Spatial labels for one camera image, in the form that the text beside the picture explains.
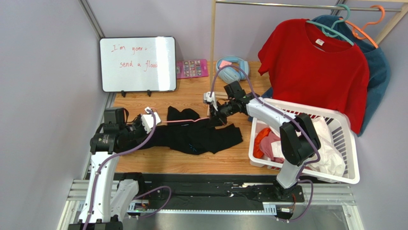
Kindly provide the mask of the pink wire hanger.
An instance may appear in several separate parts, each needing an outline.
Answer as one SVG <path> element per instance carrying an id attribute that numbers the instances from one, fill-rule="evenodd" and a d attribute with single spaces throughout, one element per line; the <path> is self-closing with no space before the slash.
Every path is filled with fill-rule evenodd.
<path id="1" fill-rule="evenodd" d="M 156 114 L 156 113 L 159 114 L 159 112 L 158 112 L 158 110 L 156 108 L 151 107 L 150 109 L 154 114 Z M 183 125 L 183 124 L 195 123 L 195 122 L 198 122 L 198 121 L 208 120 L 208 119 L 209 119 L 209 117 L 198 118 L 198 119 L 195 119 L 195 120 L 194 119 L 171 120 L 171 121 L 161 120 L 161 121 L 159 121 L 159 124 L 167 124 L 167 125 L 168 124 L 179 124 L 179 125 L 181 124 L 181 125 Z"/>

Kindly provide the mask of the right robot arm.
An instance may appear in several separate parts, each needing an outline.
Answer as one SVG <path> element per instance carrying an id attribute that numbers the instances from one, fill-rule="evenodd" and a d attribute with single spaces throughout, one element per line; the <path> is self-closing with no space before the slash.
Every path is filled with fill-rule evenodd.
<path id="1" fill-rule="evenodd" d="M 274 195 L 279 200 L 291 198 L 305 164 L 319 156 L 321 143 L 310 116 L 304 113 L 291 115 L 254 92 L 246 93 L 238 81 L 224 89 L 227 93 L 224 104 L 217 101 L 214 92 L 203 94 L 203 103 L 209 106 L 209 126 L 226 125 L 227 117 L 243 113 L 277 130 L 285 160 L 274 182 Z"/>

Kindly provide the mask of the white laundry basket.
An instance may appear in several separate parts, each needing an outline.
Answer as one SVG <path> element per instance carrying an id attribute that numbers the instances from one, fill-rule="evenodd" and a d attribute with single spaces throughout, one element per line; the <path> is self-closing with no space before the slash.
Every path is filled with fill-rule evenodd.
<path id="1" fill-rule="evenodd" d="M 305 113 L 311 116 L 311 118 L 322 117 L 325 119 L 333 139 L 334 147 L 339 151 L 340 156 L 345 163 L 345 172 L 340 176 L 335 176 L 309 169 L 304 169 L 302 172 L 303 175 L 313 176 L 321 181 L 329 183 L 342 182 L 347 184 L 357 184 L 360 181 L 354 132 L 350 130 L 350 124 L 347 116 L 335 110 L 279 101 L 269 98 L 266 98 L 265 100 L 269 104 L 277 106 L 282 110 L 292 114 L 297 115 L 299 113 Z M 253 156 L 255 138 L 261 130 L 267 127 L 268 126 L 266 123 L 256 118 L 252 120 L 251 136 L 249 141 L 250 164 L 256 167 L 265 166 L 268 169 L 279 171 L 282 167 L 281 163 L 273 162 L 267 157 L 258 159 Z"/>

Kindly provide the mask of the black t shirt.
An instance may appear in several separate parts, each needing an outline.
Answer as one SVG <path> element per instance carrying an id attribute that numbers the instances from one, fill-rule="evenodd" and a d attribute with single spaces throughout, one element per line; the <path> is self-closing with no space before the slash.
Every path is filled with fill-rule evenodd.
<path id="1" fill-rule="evenodd" d="M 199 114 L 191 108 L 179 111 L 170 107 L 167 120 L 198 119 Z M 168 147 L 182 153 L 200 155 L 206 152 L 213 154 L 231 148 L 243 142 L 240 128 L 234 124 L 216 129 L 207 126 L 209 120 L 189 124 L 168 124 L 158 126 L 152 138 L 142 149 Z"/>

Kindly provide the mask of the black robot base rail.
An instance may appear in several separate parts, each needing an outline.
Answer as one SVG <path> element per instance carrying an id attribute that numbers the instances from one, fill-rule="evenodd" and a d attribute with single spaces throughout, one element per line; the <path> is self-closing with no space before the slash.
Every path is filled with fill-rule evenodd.
<path id="1" fill-rule="evenodd" d="M 115 173 L 114 185 L 133 179 L 139 192 L 127 208 L 136 217 L 155 214 L 253 214 L 290 219 L 305 202 L 303 189 L 278 187 L 274 175 Z"/>

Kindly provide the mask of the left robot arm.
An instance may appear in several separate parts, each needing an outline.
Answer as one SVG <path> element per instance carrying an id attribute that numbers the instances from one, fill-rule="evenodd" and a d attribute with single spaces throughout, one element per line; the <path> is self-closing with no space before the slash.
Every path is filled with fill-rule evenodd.
<path id="1" fill-rule="evenodd" d="M 139 192 L 139 182 L 134 174 L 130 174 L 119 182 L 113 195 L 113 179 L 119 157 L 144 146 L 161 123 L 158 113 L 151 107 L 144 111 L 129 121 L 129 112 L 123 107 L 104 110 L 103 123 L 90 140 L 91 174 L 85 203 L 77 223 L 69 224 L 68 229 L 124 228 L 123 219 L 133 197 Z"/>

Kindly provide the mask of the metal hanging rod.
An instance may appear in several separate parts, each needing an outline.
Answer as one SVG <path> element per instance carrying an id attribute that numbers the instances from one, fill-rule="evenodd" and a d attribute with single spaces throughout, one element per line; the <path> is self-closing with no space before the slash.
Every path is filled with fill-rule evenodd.
<path id="1" fill-rule="evenodd" d="M 303 9 L 316 9 L 316 10 L 338 10 L 343 11 L 346 8 L 342 6 L 328 6 L 328 5 L 300 5 L 300 4 L 280 4 L 280 3 L 261 3 L 261 2 L 243 2 L 233 0 L 215 0 L 216 4 L 231 4 L 231 5 L 248 5 L 248 6 L 265 6 L 265 7 L 279 7 L 279 8 L 303 8 Z M 360 12 L 375 12 L 380 11 L 378 8 L 362 8 L 362 7 L 348 7 L 350 11 Z M 385 12 L 402 12 L 400 9 L 384 8 Z"/>

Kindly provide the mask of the orange garment in basket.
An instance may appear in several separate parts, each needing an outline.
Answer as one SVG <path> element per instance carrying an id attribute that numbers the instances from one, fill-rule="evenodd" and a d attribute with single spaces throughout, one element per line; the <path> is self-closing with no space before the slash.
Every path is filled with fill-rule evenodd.
<path id="1" fill-rule="evenodd" d="M 253 156 L 261 159 L 264 155 L 269 158 L 273 157 L 271 143 L 268 139 L 268 135 L 271 132 L 270 128 L 262 129 L 254 140 Z"/>

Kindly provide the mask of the teal plastic hanger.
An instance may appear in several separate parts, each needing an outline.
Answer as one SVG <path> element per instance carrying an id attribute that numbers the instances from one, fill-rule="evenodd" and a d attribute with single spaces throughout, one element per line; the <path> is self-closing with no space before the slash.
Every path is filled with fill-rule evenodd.
<path id="1" fill-rule="evenodd" d="M 308 20 L 308 24 L 312 24 L 321 30 L 324 36 L 330 38 L 338 38 L 341 41 L 354 45 L 354 40 L 351 39 L 351 30 L 346 25 L 346 21 L 350 16 L 351 10 L 345 4 L 337 4 L 336 7 L 343 8 L 347 15 L 345 18 L 340 18 L 335 15 L 321 15 L 313 20 Z"/>

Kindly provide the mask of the whiteboard with red writing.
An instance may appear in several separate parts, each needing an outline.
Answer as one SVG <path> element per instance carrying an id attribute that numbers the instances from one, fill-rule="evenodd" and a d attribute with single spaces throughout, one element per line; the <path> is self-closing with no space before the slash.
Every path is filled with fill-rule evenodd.
<path id="1" fill-rule="evenodd" d="M 176 90 L 174 37 L 103 38 L 99 46 L 104 92 Z"/>

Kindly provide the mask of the light blue headphones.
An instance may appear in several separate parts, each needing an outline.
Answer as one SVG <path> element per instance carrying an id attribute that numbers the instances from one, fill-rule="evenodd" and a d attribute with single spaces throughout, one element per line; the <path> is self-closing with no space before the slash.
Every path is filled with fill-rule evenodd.
<path id="1" fill-rule="evenodd" d="M 241 70 L 236 70 L 234 67 L 227 67 L 220 70 L 223 66 L 237 64 Z M 234 81 L 245 80 L 245 75 L 249 76 L 249 63 L 236 56 L 227 56 L 219 59 L 216 63 L 216 70 L 218 72 L 218 77 L 221 78 L 225 83 L 230 84 Z"/>

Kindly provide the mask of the wooden clothes rack frame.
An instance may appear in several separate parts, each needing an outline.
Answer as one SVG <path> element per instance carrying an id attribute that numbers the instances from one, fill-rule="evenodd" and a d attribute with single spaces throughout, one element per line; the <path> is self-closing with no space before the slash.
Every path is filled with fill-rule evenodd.
<path id="1" fill-rule="evenodd" d="M 385 4 L 388 3 L 389 1 L 387 0 L 375 0 L 375 6 L 374 8 L 380 9 L 380 12 L 382 13 L 382 16 L 380 19 L 376 22 L 369 22 L 369 25 L 375 25 L 381 23 L 381 21 L 384 19 L 385 15 L 387 12 L 384 11 L 381 7 Z M 408 13 L 408 2 L 406 0 L 392 0 L 391 3 L 401 3 L 402 4 L 402 12 L 393 12 L 395 15 L 388 20 L 387 24 L 383 27 L 383 29 L 378 33 L 378 35 L 375 37 L 372 42 L 375 42 L 377 44 L 380 44 L 387 36 L 388 34 L 396 27 L 396 25 L 407 15 Z M 310 5 L 310 4 L 305 4 L 304 2 L 299 3 L 300 5 Z M 336 2 L 335 5 L 337 4 L 348 4 L 346 0 L 339 0 Z M 215 26 L 216 26 L 216 3 L 215 0 L 211 1 L 211 42 L 210 42 L 210 79 L 214 79 L 214 51 L 215 51 Z M 338 10 L 330 10 L 333 14 L 339 14 L 340 11 Z"/>

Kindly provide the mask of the pink sticker card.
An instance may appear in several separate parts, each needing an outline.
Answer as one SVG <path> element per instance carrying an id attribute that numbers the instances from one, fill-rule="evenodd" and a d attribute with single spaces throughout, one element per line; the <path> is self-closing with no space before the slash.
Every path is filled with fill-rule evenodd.
<path id="1" fill-rule="evenodd" d="M 206 59 L 183 60 L 176 62 L 176 78 L 188 79 L 209 75 Z"/>

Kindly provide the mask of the red t shirt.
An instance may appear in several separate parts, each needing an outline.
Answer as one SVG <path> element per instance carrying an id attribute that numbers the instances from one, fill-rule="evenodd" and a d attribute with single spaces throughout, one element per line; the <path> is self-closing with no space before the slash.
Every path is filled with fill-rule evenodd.
<path id="1" fill-rule="evenodd" d="M 325 36 L 308 19 L 276 26 L 258 53 L 276 100 L 336 110 L 359 133 L 370 71 L 357 45 Z"/>

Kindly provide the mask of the white crumpled garment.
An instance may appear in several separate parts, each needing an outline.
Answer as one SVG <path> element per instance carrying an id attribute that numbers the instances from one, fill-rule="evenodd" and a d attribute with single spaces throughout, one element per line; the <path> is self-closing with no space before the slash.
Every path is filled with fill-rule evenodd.
<path id="1" fill-rule="evenodd" d="M 329 175 L 343 176 L 346 165 L 340 152 L 334 147 L 333 138 L 325 119 L 321 116 L 317 116 L 312 119 L 312 122 L 321 143 L 321 147 L 318 150 L 320 160 L 316 163 L 308 164 L 306 168 Z M 280 134 L 277 130 L 272 127 L 267 128 L 270 128 L 271 131 L 280 138 Z M 262 159 L 263 158 L 271 161 L 266 155 L 264 155 Z"/>

